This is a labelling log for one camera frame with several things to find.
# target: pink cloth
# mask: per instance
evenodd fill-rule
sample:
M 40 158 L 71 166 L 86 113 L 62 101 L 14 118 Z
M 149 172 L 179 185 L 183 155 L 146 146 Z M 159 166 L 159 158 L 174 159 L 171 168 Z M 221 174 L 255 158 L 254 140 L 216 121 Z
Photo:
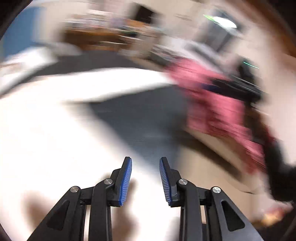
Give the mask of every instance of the pink cloth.
M 230 137 L 242 146 L 238 153 L 251 173 L 264 169 L 264 154 L 260 144 L 252 142 L 251 131 L 243 126 L 244 103 L 202 88 L 211 79 L 227 77 L 207 70 L 193 60 L 182 58 L 168 68 L 169 75 L 183 88 L 189 98 L 187 125 L 189 128 L 216 137 Z

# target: wooden desk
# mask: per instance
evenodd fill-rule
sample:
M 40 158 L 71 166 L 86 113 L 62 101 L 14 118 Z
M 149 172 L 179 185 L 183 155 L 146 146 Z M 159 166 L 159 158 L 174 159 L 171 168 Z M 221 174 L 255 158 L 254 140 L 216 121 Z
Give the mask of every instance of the wooden desk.
M 119 31 L 107 28 L 66 29 L 64 42 L 76 45 L 82 50 L 98 49 L 116 51 L 120 48 L 116 44 L 112 45 L 112 42 L 124 44 L 124 42 L 120 41 L 118 34 Z M 109 42 L 110 44 L 100 46 L 100 42 Z

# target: white wall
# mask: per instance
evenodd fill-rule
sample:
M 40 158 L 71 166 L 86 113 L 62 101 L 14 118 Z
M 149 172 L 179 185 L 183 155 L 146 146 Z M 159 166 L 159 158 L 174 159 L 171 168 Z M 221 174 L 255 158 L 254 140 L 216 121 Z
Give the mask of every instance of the white wall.
M 41 10 L 37 26 L 37 42 L 62 41 L 65 21 L 75 14 L 86 14 L 89 4 L 76 0 L 40 0 L 30 6 L 39 6 Z
M 162 27 L 178 31 L 181 20 L 176 15 L 191 15 L 202 5 L 193 0 L 123 0 L 125 5 L 121 14 L 129 16 L 132 2 L 146 6 L 147 8 L 162 14 Z

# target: beige wall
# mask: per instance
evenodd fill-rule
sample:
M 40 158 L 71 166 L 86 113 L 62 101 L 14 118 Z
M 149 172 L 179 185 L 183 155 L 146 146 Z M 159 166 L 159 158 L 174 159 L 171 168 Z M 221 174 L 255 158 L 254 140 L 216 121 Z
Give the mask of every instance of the beige wall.
M 229 45 L 222 56 L 238 54 L 251 59 L 259 67 L 256 70 L 259 86 L 266 92 L 259 109 L 266 114 L 266 123 L 271 126 L 272 133 L 282 140 L 285 161 L 295 165 L 296 59 L 286 54 L 269 23 L 247 7 L 235 8 L 224 0 L 209 1 L 201 6 L 193 25 L 183 28 L 183 35 L 187 39 L 202 35 L 207 27 L 203 14 L 211 15 L 215 9 L 225 10 L 244 25 L 243 35 Z M 259 189 L 262 193 L 251 201 L 253 216 L 274 204 L 263 184 Z M 248 211 L 242 206 L 240 208 L 248 216 Z
M 65 21 L 74 14 L 87 12 L 88 3 L 76 0 L 37 1 L 29 6 L 40 6 L 42 11 L 37 25 L 38 42 L 58 42 L 62 40 Z

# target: black object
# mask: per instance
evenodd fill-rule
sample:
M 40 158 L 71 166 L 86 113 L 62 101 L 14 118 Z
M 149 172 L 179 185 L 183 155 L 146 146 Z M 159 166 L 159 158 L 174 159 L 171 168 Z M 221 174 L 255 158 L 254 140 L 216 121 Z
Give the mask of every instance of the black object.
M 263 145 L 271 195 L 275 200 L 291 202 L 293 209 L 283 219 L 259 230 L 264 240 L 295 241 L 296 237 L 296 167 L 285 163 L 278 140 Z
M 240 64 L 237 68 L 239 72 L 239 76 L 241 79 L 247 81 L 248 83 L 251 83 L 255 85 L 255 76 L 253 75 L 251 68 L 257 68 L 254 66 L 254 64 L 247 58 L 242 58 L 240 61 Z
M 171 207 L 181 207 L 179 241 L 262 241 L 248 219 L 219 188 L 196 187 L 171 169 L 167 158 L 160 159 L 160 174 L 165 197 Z M 203 237 L 200 206 L 206 214 Z
M 155 14 L 153 11 L 150 9 L 137 4 L 137 12 L 135 16 L 132 18 L 133 20 L 140 21 L 143 23 L 150 24 L 152 21 L 152 15 Z
M 219 87 L 215 92 L 248 104 L 256 103 L 261 99 L 262 91 L 252 83 L 233 76 L 232 81 L 213 79 L 213 85 Z
M 28 241 L 83 241 L 86 206 L 91 205 L 89 241 L 112 241 L 110 206 L 120 207 L 127 192 L 131 158 L 94 187 L 71 187 L 50 210 Z

